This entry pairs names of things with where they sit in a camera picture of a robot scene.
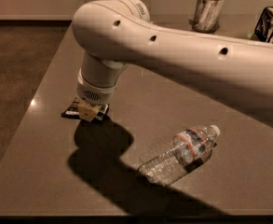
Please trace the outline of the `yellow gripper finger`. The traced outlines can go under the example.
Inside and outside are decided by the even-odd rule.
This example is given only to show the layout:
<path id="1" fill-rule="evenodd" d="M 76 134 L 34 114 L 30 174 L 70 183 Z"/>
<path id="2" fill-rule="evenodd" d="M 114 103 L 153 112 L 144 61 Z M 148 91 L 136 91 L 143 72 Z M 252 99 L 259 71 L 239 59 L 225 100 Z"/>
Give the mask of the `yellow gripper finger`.
<path id="1" fill-rule="evenodd" d="M 80 101 L 78 105 L 79 117 L 82 120 L 91 122 L 97 117 L 100 108 L 101 107 L 99 105 L 92 105 L 85 101 Z"/>

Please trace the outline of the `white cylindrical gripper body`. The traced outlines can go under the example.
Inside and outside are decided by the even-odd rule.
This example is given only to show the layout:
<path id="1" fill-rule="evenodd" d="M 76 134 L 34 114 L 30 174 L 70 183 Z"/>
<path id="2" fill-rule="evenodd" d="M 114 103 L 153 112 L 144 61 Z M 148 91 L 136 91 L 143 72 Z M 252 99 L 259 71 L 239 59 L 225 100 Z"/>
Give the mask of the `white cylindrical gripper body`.
<path id="1" fill-rule="evenodd" d="M 116 89 L 117 74 L 114 72 L 86 73 L 79 70 L 76 93 L 81 100 L 93 105 L 108 104 Z"/>

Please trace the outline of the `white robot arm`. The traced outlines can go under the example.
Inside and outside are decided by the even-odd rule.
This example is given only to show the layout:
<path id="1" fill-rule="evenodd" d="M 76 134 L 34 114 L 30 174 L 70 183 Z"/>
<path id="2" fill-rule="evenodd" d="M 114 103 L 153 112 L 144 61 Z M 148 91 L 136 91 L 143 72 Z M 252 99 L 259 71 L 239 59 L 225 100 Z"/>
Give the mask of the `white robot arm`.
<path id="1" fill-rule="evenodd" d="M 85 50 L 77 94 L 91 104 L 107 103 L 132 63 L 273 125 L 273 44 L 160 27 L 140 0 L 89 2 L 72 27 Z"/>

